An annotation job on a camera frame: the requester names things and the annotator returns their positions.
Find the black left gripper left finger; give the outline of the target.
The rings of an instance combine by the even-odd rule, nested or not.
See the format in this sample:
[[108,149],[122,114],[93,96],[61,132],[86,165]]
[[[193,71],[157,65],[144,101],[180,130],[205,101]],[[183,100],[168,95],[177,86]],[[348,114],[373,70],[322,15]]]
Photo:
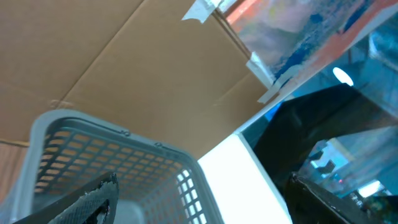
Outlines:
[[15,224],[113,224],[118,199],[117,175],[107,172]]

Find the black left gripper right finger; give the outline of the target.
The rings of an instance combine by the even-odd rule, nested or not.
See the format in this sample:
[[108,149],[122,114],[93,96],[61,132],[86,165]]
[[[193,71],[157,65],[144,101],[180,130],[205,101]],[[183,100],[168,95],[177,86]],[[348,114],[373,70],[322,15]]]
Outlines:
[[373,222],[373,219],[358,206],[338,198],[295,172],[291,173],[284,187],[284,200],[293,223],[369,224]]

